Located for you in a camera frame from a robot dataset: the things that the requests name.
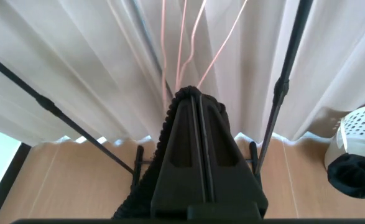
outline white basket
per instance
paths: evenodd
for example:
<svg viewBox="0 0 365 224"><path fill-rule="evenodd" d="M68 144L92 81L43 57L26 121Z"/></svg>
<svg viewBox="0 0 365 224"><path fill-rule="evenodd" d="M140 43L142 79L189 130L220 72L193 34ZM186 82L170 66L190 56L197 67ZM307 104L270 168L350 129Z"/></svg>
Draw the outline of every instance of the white basket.
<svg viewBox="0 0 365 224"><path fill-rule="evenodd" d="M344 153L365 156L365 107L341 119L340 127L325 154L325 167Z"/></svg>

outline pink cord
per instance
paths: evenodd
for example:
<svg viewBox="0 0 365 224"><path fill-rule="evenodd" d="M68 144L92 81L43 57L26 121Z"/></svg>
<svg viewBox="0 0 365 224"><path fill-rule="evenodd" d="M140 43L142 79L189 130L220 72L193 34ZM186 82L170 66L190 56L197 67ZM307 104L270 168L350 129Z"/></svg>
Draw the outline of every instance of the pink cord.
<svg viewBox="0 0 365 224"><path fill-rule="evenodd" d="M184 25L185 25L185 12L187 10L187 2L188 2L188 0L185 0L185 2L183 3L180 46L178 48L177 77L175 79L175 92L177 92L179 90L179 84L178 83L179 83L179 78L180 78L181 48L182 48L183 29L184 29Z"/></svg>
<svg viewBox="0 0 365 224"><path fill-rule="evenodd" d="M205 4L206 4L207 0L203 0L200 10L199 10L199 14L197 15L196 21L195 21L195 25L193 26L193 30L192 30L192 36L190 37L190 55L188 60L182 65L181 68L181 73L180 73L180 77L178 79L178 85L176 86L176 89L178 90L180 88L181 82L182 82L182 78L183 78L183 73L185 72L185 69L188 65L188 63L192 60L193 58L193 54L195 53L195 34L196 34L196 29L197 29L197 25L199 24L199 20L200 20L200 16L203 13L203 10L205 9Z"/></svg>
<svg viewBox="0 0 365 224"><path fill-rule="evenodd" d="M219 53L221 53L221 51L222 51L222 49L224 48L224 46L225 46L226 42L228 41L229 37L231 36L232 31L233 31L234 27L236 26L236 24L238 23L239 17L240 17L240 15L241 15L241 14L242 14L242 12L243 12L243 9L244 9L244 6L246 5L246 3L247 3L247 0L245 0L245 1L244 1L243 5L242 5L242 8L240 9L239 14L238 14L238 16L237 16L236 20L235 20L235 21L234 21L234 23L233 23L233 26L232 26L231 31L229 32L229 34L228 34L228 36L226 37L225 41L222 43L222 45L221 45L221 47L219 48L219 50L218 50L217 54L214 56L213 61L211 61L210 65L208 66L208 68L207 68L207 70L206 70L205 74L203 75L203 77L201 78L201 80L200 80L199 84L197 85L197 88L200 88L201 84L203 83L203 80L206 78L206 76L207 76L207 74L208 74L208 71L210 71L210 68L213 66L213 64L214 64L215 60L216 60L216 59L218 58L218 56L219 56Z"/></svg>
<svg viewBox="0 0 365 224"><path fill-rule="evenodd" d="M167 112L167 92L165 88L165 69L167 68L167 56L165 54L165 46L164 46L164 27L165 27L165 0L163 0L162 4L162 29L160 35L160 41L162 45L163 52L163 71L162 71L162 96L163 96L163 110L164 113Z"/></svg>

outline cable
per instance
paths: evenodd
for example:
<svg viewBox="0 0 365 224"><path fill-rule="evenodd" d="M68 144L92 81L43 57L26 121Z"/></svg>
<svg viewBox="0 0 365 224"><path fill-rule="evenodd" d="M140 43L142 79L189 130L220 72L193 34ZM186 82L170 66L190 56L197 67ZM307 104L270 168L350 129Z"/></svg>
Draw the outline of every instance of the cable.
<svg viewBox="0 0 365 224"><path fill-rule="evenodd" d="M218 50L217 54L215 54L214 59L211 61L210 65L208 66L208 68L207 68L207 70L206 70L206 72L204 73L203 77L201 78L201 80L200 80L199 84L197 85L197 88L198 88L198 89L200 89L200 86L201 86L201 84L203 83L203 80L206 78L206 76L207 76L208 72L210 71L211 67L212 67L212 66L213 66L213 64L215 63L215 60L218 58L218 56L219 56L219 54L221 53L221 51L223 50L223 48L224 48L224 46L225 46L226 42L228 41L229 37L231 36L232 31L233 31L234 27L236 26L236 24L238 23L239 17L240 17L240 15L241 15L241 14L242 14L242 12L243 12L243 9L244 9L244 6L246 5L246 3L247 3L247 0L245 0L245 1L244 1L243 5L242 5L242 8L241 8L241 9L240 9L240 11L239 11L239 14L238 14L238 16L237 16L236 20L235 20L235 21L234 21L234 23L233 23L233 26L232 26L232 28L231 28L231 31L229 32L228 36L226 36L226 39L225 39L225 40L224 40L224 42L222 43L222 45L221 45L221 47L219 48L219 50Z"/></svg>
<svg viewBox="0 0 365 224"><path fill-rule="evenodd" d="M167 56L165 54L164 46L164 27L165 27L165 0L162 3L162 29L160 34L160 43L162 45L163 53L163 71L162 71L162 96L163 96L163 112L167 111L167 91L165 87L165 69L167 68Z"/></svg>
<svg viewBox="0 0 365 224"><path fill-rule="evenodd" d="M181 62L181 48L182 48L182 37L183 29L185 28L185 12L187 11L187 0L183 3L183 13L182 13L182 23L181 23L181 36L180 36L180 46L178 48L178 62L177 62L177 77L175 79L175 92L179 90L179 78L180 78L180 62Z"/></svg>
<svg viewBox="0 0 365 224"><path fill-rule="evenodd" d="M197 30L197 26L199 24L201 14L203 13L203 10L205 9L206 2L207 2L207 0L203 0L203 2L201 4L201 7L200 7L200 10L199 10L199 14L197 15L197 18L196 18L196 21L195 21L195 25L193 26L192 36L190 37L190 55L189 55L188 60L182 65L180 77L179 77L179 80L178 80L177 89L180 87L181 81L182 81L182 78L183 78L183 73L185 72L185 69L186 69L188 63L192 60L193 54L195 53L195 34L196 34L196 30Z"/></svg>

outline curtain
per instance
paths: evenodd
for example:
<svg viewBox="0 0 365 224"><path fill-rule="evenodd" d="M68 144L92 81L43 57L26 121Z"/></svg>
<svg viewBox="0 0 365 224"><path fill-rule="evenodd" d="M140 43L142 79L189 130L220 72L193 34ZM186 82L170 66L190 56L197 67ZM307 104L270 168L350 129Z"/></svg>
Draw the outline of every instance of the curtain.
<svg viewBox="0 0 365 224"><path fill-rule="evenodd" d="M182 62L201 6L187 1ZM264 136L298 2L248 0L201 86L226 105L233 136L242 132L257 142ZM166 1L168 100L183 3ZM182 86L198 84L242 4L207 1ZM96 138L157 139L164 120L161 8L161 0L0 1L0 61ZM315 129L327 135L363 104L365 1L314 1L275 132L290 140ZM0 132L31 145L80 137L1 74Z"/></svg>

